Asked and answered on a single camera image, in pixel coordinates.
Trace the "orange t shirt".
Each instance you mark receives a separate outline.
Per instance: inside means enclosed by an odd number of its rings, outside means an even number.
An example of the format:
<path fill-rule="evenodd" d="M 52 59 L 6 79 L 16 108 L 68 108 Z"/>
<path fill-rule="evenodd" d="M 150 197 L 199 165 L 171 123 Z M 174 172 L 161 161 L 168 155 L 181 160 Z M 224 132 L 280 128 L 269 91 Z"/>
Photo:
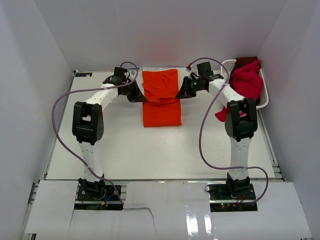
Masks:
<path fill-rule="evenodd" d="M 177 127 L 182 125 L 177 69 L 143 71 L 142 86 L 147 102 L 142 104 L 143 126 Z"/>

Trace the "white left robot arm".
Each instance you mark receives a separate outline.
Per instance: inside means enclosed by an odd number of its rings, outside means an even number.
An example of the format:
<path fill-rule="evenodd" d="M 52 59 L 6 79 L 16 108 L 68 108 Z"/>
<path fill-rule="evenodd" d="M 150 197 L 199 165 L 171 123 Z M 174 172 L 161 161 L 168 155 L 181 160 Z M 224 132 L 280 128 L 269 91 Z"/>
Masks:
<path fill-rule="evenodd" d="M 86 101 L 77 101 L 73 107 L 72 134 L 81 149 L 84 164 L 84 175 L 78 181 L 86 194 L 95 200 L 105 197 L 107 190 L 104 173 L 98 156 L 98 143 L 104 135 L 104 109 L 118 96 L 127 97 L 130 103 L 145 103 L 147 98 L 142 94 L 136 82 L 131 78 L 128 69 L 115 67 L 113 75 L 102 82 L 98 90 Z"/>

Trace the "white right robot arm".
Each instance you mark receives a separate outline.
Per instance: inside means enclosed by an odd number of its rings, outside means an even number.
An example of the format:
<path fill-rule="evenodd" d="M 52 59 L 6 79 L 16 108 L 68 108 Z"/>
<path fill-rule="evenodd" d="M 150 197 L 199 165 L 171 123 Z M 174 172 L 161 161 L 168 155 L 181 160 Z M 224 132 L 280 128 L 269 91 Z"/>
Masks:
<path fill-rule="evenodd" d="M 254 133 L 258 129 L 256 101 L 245 98 L 229 86 L 230 75 L 214 74 L 210 62 L 197 65 L 193 71 L 183 78 L 176 99 L 194 98 L 199 91 L 207 91 L 220 101 L 226 109 L 224 127 L 230 138 L 230 166 L 227 171 L 226 195 L 236 200 L 244 195 L 250 187 L 248 173 L 249 147 Z"/>

